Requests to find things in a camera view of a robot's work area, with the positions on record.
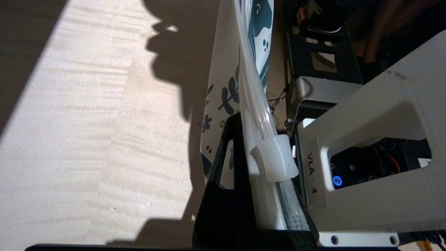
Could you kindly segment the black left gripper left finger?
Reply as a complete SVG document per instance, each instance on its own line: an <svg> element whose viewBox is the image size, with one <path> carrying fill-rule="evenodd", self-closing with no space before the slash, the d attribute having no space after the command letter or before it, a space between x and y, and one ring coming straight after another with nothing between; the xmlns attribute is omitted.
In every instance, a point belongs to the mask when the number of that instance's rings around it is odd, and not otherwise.
<svg viewBox="0 0 446 251"><path fill-rule="evenodd" d="M220 180L228 143L233 142L234 189L223 189ZM236 247L239 235L256 228L241 114L225 122L210 168L192 233L193 247Z"/></svg>

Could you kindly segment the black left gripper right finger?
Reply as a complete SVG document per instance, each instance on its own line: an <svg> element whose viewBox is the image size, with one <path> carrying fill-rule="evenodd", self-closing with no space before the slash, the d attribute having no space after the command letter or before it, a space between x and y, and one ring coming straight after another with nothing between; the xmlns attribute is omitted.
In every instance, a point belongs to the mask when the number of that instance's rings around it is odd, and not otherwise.
<svg viewBox="0 0 446 251"><path fill-rule="evenodd" d="M308 209L300 196L297 187L294 187L296 199L292 202L292 230L294 231L310 231L313 234L318 234Z"/></svg>

